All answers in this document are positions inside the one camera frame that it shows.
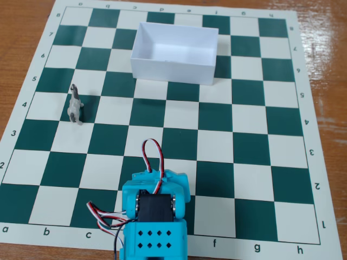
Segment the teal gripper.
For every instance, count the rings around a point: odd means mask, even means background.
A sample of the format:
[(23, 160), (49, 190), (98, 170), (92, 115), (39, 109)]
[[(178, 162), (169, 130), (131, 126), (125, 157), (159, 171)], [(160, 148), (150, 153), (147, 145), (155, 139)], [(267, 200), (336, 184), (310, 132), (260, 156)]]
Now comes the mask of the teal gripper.
[[(134, 173), (132, 174), (131, 185), (147, 185), (149, 188), (139, 188), (140, 190), (147, 190), (150, 193), (154, 193), (157, 188), (157, 184), (160, 181), (160, 172), (156, 170), (152, 170), (152, 172), (148, 172), (145, 170), (144, 172)], [(162, 184), (159, 187), (158, 194), (176, 194), (174, 189), (176, 186), (179, 186), (182, 190), (181, 194), (184, 197), (185, 202), (190, 201), (190, 187), (188, 176), (185, 173), (175, 173), (171, 170), (165, 170), (164, 176), (162, 177)]]

